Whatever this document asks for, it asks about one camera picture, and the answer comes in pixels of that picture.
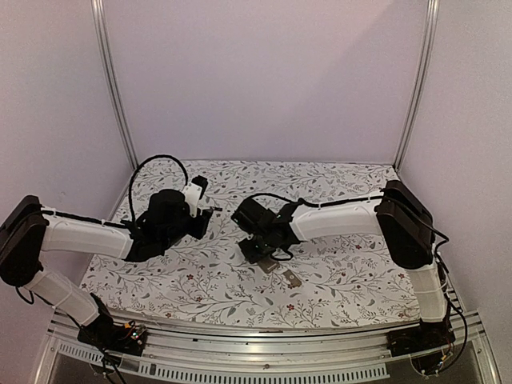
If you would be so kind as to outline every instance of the vertical metal rail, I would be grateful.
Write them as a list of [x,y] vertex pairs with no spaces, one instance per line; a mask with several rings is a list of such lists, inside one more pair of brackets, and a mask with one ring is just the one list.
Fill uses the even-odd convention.
[[103,0],[92,0],[92,8],[94,25],[96,26],[96,35],[98,36],[99,51],[102,56],[103,69],[105,71],[106,82],[109,88],[110,100],[112,101],[112,107],[114,108],[114,114],[118,122],[119,133],[121,135],[122,144],[125,148],[126,156],[128,157],[128,162],[132,169],[135,169],[138,166],[138,159],[135,153],[130,130],[128,129],[128,124],[126,122],[125,112],[122,108],[121,94],[119,93],[118,82],[115,77],[109,38],[106,32]]
[[394,158],[393,167],[400,174],[407,147],[409,146],[410,136],[413,131],[414,121],[418,114],[419,103],[422,98],[423,87],[425,85],[426,73],[432,55],[432,46],[434,45],[435,28],[438,22],[439,0],[429,0],[426,13],[425,32],[423,34],[422,52],[419,59],[418,72],[414,83],[414,91],[407,111],[406,122],[398,145],[398,151]]

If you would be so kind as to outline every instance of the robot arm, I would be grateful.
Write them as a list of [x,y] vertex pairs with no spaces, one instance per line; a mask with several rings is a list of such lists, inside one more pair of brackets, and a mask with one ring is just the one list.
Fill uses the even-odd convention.
[[198,204],[207,186],[197,177],[183,191],[161,190],[135,223],[106,222],[57,212],[26,196],[0,227],[0,278],[25,287],[59,308],[80,326],[78,340],[100,349],[142,354],[144,326],[114,324],[108,309],[93,294],[39,261],[41,251],[67,250],[144,262],[164,254],[185,235],[202,238],[213,213]]
[[420,307],[420,326],[407,334],[389,335],[393,355],[408,354],[454,340],[444,295],[445,275],[434,260],[432,216],[400,182],[388,182],[379,193],[323,205],[303,200],[285,204],[275,214],[247,198],[232,219],[251,238],[239,243],[246,259],[258,262],[322,236],[378,234],[386,240],[394,263],[410,276]]

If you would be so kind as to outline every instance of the small rectangular object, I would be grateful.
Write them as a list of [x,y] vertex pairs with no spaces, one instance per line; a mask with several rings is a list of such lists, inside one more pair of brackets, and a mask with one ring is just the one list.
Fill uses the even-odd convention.
[[279,266],[279,263],[272,260],[271,258],[264,258],[258,262],[258,265],[263,270],[263,272],[269,274]]
[[300,279],[291,270],[286,270],[282,275],[290,282],[293,288],[299,288],[302,285]]

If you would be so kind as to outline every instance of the floral pattern surface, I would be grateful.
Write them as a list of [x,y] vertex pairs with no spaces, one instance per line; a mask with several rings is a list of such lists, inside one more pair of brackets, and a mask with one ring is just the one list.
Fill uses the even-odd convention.
[[[277,328],[367,326],[415,320],[418,302],[410,280],[390,260],[382,237],[352,234],[292,246],[293,260],[270,274],[247,263],[236,243],[245,234],[230,220],[244,199],[273,192],[293,200],[328,202],[382,188],[390,166],[317,162],[184,162],[191,177],[209,180],[202,206],[217,206],[206,236],[186,236],[165,256],[130,263],[95,255],[82,288],[113,308],[166,318]],[[167,160],[146,165],[134,184],[137,214],[152,193],[181,189],[180,169]],[[282,204],[259,198],[273,210]],[[129,218],[125,198],[115,219]],[[283,272],[302,282],[293,287]]]

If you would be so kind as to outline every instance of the white wall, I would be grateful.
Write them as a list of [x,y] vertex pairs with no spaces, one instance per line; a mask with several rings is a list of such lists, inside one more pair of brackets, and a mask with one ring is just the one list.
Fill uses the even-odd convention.
[[512,382],[512,3],[441,2],[402,176],[452,242],[446,263]]
[[[3,1],[0,51],[0,222],[26,194],[104,217],[130,169],[90,2]],[[50,261],[75,281],[87,264],[77,255]],[[29,382],[51,313],[40,302],[28,306],[0,283],[0,382]]]
[[392,163],[426,2],[106,2],[140,158]]

